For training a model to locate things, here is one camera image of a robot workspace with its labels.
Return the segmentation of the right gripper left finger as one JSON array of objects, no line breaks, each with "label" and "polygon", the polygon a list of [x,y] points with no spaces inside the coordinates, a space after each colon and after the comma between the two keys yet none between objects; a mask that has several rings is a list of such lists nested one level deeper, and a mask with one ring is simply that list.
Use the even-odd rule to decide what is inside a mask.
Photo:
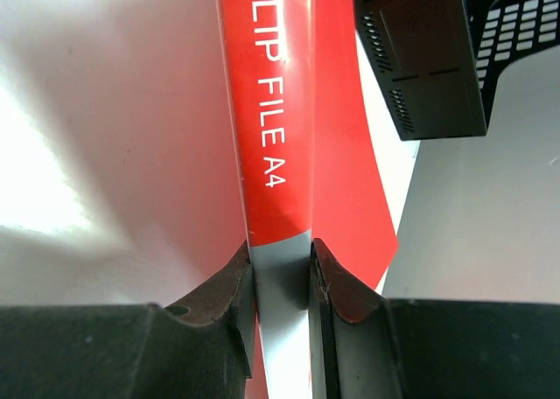
[{"label": "right gripper left finger", "polygon": [[256,306],[249,251],[166,307],[1,310],[4,398],[242,398]]}]

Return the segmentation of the red clip file folder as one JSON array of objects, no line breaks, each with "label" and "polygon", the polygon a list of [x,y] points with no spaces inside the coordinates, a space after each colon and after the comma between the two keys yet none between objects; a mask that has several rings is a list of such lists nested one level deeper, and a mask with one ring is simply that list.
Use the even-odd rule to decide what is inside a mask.
[{"label": "red clip file folder", "polygon": [[267,391],[308,398],[312,245],[375,288],[397,249],[353,0],[216,0]]}]

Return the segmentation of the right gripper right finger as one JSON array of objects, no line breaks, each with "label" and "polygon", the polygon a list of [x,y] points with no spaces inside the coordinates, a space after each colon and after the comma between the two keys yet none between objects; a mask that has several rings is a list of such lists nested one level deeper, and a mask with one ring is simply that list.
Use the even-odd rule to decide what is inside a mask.
[{"label": "right gripper right finger", "polygon": [[316,398],[556,398],[555,304],[389,299],[311,248]]}]

